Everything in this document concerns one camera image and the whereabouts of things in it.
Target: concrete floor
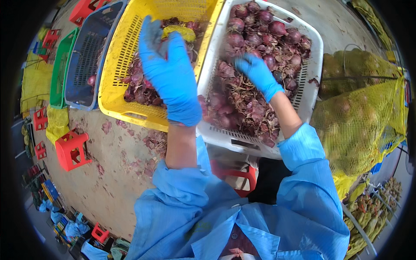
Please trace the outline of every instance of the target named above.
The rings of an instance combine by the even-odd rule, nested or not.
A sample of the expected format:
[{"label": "concrete floor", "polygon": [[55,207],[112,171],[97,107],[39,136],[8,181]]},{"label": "concrete floor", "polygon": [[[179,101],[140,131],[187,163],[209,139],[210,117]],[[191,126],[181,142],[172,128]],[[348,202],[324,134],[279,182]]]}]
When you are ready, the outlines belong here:
[{"label": "concrete floor", "polygon": [[[337,0],[270,0],[305,20],[321,34],[324,52],[343,50],[349,43],[362,49],[379,53],[376,44],[365,27]],[[68,21],[77,1],[70,1],[62,8],[53,28],[68,34],[75,25]],[[106,134],[103,124],[111,123]],[[81,211],[91,222],[100,222],[116,236],[131,240],[136,224],[134,202],[151,184],[151,175],[144,175],[145,166],[159,156],[148,149],[142,139],[148,129],[126,124],[116,125],[116,120],[100,111],[69,109],[69,128],[77,127],[87,132],[90,140],[88,151],[94,161],[70,172],[59,166],[56,151],[46,138],[45,131],[35,132],[35,141],[46,143],[47,158],[52,181],[66,206]]]}]

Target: hand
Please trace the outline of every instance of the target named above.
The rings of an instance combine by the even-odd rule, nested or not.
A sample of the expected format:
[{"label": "hand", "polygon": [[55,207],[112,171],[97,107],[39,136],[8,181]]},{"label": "hand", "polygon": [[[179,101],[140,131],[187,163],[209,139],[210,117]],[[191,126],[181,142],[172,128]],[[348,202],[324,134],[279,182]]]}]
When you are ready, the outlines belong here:
[{"label": "hand", "polygon": [[256,56],[245,53],[235,60],[235,67],[263,94],[269,103],[272,97],[279,91],[285,92],[282,85],[276,82],[264,61]]},{"label": "hand", "polygon": [[[202,109],[185,42],[178,32],[171,32],[162,44],[161,36],[160,20],[151,22],[146,16],[139,40],[144,75],[166,104],[168,119],[195,126],[202,119]],[[167,51],[167,60],[162,50]]]}]

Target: plastic basket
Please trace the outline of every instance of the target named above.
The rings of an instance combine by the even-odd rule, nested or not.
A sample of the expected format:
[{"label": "plastic basket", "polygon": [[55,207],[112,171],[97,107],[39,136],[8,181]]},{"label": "plastic basket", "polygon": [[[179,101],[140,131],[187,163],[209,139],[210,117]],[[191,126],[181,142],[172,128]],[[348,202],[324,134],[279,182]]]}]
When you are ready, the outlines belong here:
[{"label": "plastic basket", "polygon": [[51,91],[49,102],[51,107],[62,109],[67,104],[64,101],[65,82],[69,66],[69,55],[74,47],[79,28],[75,28],[61,40],[56,51],[55,62],[52,70]]},{"label": "plastic basket", "polygon": [[185,22],[191,20],[209,22],[194,68],[198,80],[222,5],[222,0],[131,0],[116,28],[106,56],[98,95],[101,111],[123,121],[167,132],[166,110],[137,102],[125,102],[123,95],[128,84],[122,83],[117,78],[127,76],[127,69],[137,50],[141,23],[146,15],[152,15],[154,19],[177,17]]},{"label": "plastic basket", "polygon": [[[65,87],[65,102],[71,107],[88,111],[98,108],[97,95],[105,56],[126,5],[126,0],[105,5],[93,11],[82,23],[69,60]],[[94,74],[97,79],[91,93],[88,78]]]},{"label": "plastic basket", "polygon": [[[230,16],[230,9],[233,5],[249,2],[247,0],[227,0],[218,18],[217,25],[209,44],[206,59],[204,61],[201,77],[198,83],[198,95],[207,97],[213,78],[215,76],[216,65],[218,61],[218,50],[221,48],[222,40],[227,29],[227,23]],[[270,6],[274,10],[274,20],[281,21],[287,27],[296,27],[300,33],[308,36],[312,40],[312,47],[309,59],[303,61],[302,68],[297,77],[299,84],[296,96],[292,97],[292,106],[303,122],[309,122],[313,108],[315,106],[318,86],[315,83],[308,83],[310,79],[316,78],[319,82],[322,72],[322,61],[324,55],[324,44],[319,33],[305,21],[299,19],[296,15],[280,8],[274,4],[256,0],[262,9]],[[283,19],[292,18],[291,23]],[[258,138],[242,134],[236,130],[220,129],[210,123],[201,121],[197,125],[197,134],[202,135],[205,142],[227,148],[239,153],[250,154],[258,157],[267,157],[272,159],[281,159],[279,148],[276,146],[270,148],[264,145]],[[279,133],[278,141],[283,140],[283,134]]]}]

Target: red stool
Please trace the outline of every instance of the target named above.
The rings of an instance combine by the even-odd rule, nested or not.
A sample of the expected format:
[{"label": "red stool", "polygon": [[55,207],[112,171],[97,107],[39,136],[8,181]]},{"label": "red stool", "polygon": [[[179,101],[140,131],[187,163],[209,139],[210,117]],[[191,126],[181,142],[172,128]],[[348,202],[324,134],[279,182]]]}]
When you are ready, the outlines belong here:
[{"label": "red stool", "polygon": [[243,191],[243,190],[235,190],[235,192],[242,198],[245,198],[250,192],[254,190],[256,187],[256,169],[249,166],[248,172],[242,172],[242,171],[236,171],[236,170],[230,170],[230,169],[222,169],[217,161],[211,160],[211,170],[212,173],[217,176],[220,179],[223,179],[225,176],[236,176],[236,177],[243,177],[248,179],[248,183],[250,184],[250,190],[249,191]]},{"label": "red stool", "polygon": [[49,50],[52,50],[52,46],[53,44],[56,42],[56,40],[58,40],[59,35],[58,35],[58,31],[60,31],[61,29],[56,29],[56,30],[49,30],[46,33],[45,38],[43,39],[43,43],[42,43],[42,48],[47,48]]},{"label": "red stool", "polygon": [[77,3],[77,5],[72,10],[71,15],[69,16],[69,20],[76,24],[77,26],[81,26],[84,19],[93,11],[103,6],[105,0],[81,0]]},{"label": "red stool", "polygon": [[98,242],[100,242],[101,244],[104,244],[104,241],[107,239],[108,235],[109,235],[109,231],[107,230],[106,232],[102,231],[99,227],[98,227],[98,222],[97,224],[95,224],[94,229],[91,232],[91,235],[97,239]]},{"label": "red stool", "polygon": [[38,160],[46,157],[46,147],[43,141],[35,146],[35,154]]},{"label": "red stool", "polygon": [[56,154],[58,156],[58,161],[64,170],[70,171],[92,162],[92,160],[87,160],[85,158],[83,149],[83,144],[88,139],[87,133],[78,135],[73,131],[69,131],[63,137],[56,140]]},{"label": "red stool", "polygon": [[45,109],[46,107],[43,107],[33,115],[33,125],[36,131],[46,129],[45,124],[48,122],[48,117],[45,116]]}]

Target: blue shirt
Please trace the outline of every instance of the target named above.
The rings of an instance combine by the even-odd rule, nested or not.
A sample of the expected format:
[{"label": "blue shirt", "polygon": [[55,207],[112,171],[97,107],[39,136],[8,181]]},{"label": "blue shirt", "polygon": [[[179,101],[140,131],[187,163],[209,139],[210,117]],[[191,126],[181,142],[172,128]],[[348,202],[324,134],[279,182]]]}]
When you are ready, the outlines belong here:
[{"label": "blue shirt", "polygon": [[313,127],[303,124],[278,144],[293,174],[281,182],[276,205],[240,198],[211,173],[198,139],[201,168],[173,170],[161,161],[153,176],[156,188],[137,199],[137,224],[126,260],[216,260],[234,224],[263,260],[344,258],[349,230]]}]

